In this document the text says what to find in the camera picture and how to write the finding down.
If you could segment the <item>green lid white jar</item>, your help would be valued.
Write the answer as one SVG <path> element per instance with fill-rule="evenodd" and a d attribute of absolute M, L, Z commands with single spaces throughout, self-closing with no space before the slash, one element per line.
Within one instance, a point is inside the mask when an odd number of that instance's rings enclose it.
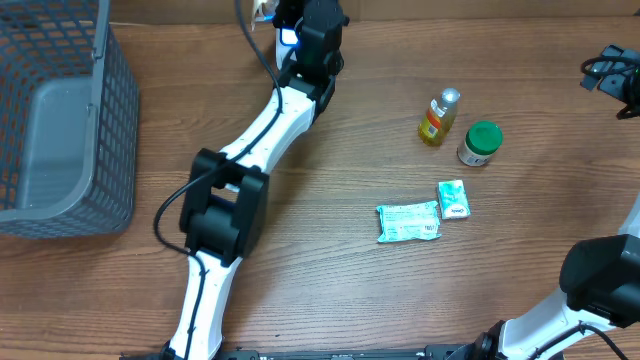
<path fill-rule="evenodd" d="M 474 123 L 458 146 L 459 160 L 470 167 L 486 165 L 503 143 L 501 128 L 490 121 Z"/>

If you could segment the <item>yellow liquid bottle grey cap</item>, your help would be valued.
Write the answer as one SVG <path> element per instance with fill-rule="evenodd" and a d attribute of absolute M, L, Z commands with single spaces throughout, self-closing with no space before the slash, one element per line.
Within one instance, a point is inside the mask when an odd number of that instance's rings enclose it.
<path fill-rule="evenodd" d="M 418 127 L 418 134 L 425 144 L 440 146 L 443 143 L 457 116 L 459 100 L 460 93 L 455 88 L 446 88 L 431 100 Z"/>

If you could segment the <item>green white tissue pack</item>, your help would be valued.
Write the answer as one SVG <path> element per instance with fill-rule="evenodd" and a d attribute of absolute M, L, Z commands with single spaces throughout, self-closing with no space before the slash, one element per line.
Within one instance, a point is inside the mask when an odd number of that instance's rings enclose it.
<path fill-rule="evenodd" d="M 462 180 L 439 182 L 437 192 L 443 220 L 464 219 L 471 215 L 470 205 Z"/>

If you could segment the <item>teal tissue packet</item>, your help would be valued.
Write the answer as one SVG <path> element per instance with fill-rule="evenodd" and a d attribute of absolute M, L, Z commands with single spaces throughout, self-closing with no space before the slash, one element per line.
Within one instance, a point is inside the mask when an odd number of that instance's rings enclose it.
<path fill-rule="evenodd" d="M 376 208 L 380 217 L 379 243 L 438 239 L 440 220 L 438 203 L 428 201 L 410 205 L 381 205 Z"/>

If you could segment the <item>brown snack bag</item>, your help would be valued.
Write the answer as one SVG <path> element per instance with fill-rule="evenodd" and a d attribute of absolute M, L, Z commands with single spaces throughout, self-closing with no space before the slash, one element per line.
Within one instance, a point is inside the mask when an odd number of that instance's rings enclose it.
<path fill-rule="evenodd" d="M 253 0 L 251 29 L 254 30 L 258 23 L 272 22 L 278 5 L 279 0 Z"/>

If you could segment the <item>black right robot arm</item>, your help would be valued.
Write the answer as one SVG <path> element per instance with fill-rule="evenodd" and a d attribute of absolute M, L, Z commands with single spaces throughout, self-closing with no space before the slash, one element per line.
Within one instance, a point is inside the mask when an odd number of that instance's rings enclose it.
<path fill-rule="evenodd" d="M 639 203 L 615 236 L 576 243 L 559 287 L 518 318 L 496 323 L 449 357 L 479 360 L 562 359 L 563 351 L 591 335 L 626 355 L 606 333 L 639 321 Z"/>

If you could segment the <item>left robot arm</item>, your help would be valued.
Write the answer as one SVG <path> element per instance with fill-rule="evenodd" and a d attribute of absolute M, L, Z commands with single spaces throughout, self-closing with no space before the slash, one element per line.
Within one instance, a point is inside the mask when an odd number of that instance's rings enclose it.
<path fill-rule="evenodd" d="M 188 182 L 158 209 L 184 199 L 179 228 L 186 241 L 188 281 L 178 328 L 161 359 L 212 359 L 223 342 L 222 322 L 232 282 L 249 256 L 266 217 L 270 174 L 292 143 L 329 104 L 344 67 L 340 46 L 349 23 L 337 0 L 281 1 L 274 65 L 257 55 L 273 82 L 263 111 L 234 142 L 218 152 L 201 149 Z"/>

